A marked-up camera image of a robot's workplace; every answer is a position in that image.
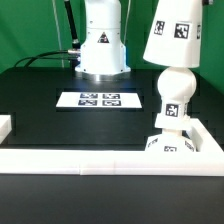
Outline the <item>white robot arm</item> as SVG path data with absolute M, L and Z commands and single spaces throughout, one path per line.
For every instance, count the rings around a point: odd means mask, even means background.
M 121 3 L 119 0 L 84 0 L 86 39 L 81 45 L 76 74 L 96 82 L 126 78 L 126 47 L 121 42 Z

